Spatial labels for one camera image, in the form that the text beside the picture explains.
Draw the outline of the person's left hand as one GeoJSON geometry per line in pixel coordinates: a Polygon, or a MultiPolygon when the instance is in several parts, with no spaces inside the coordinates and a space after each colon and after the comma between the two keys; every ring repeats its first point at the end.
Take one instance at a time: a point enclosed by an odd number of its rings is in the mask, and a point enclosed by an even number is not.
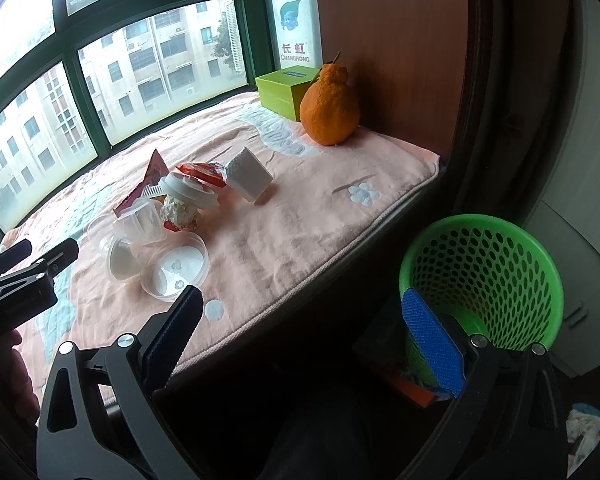
{"type": "Polygon", "coordinates": [[[35,424],[41,409],[34,393],[27,365],[17,347],[22,343],[18,330],[0,337],[0,405],[35,424]]]}

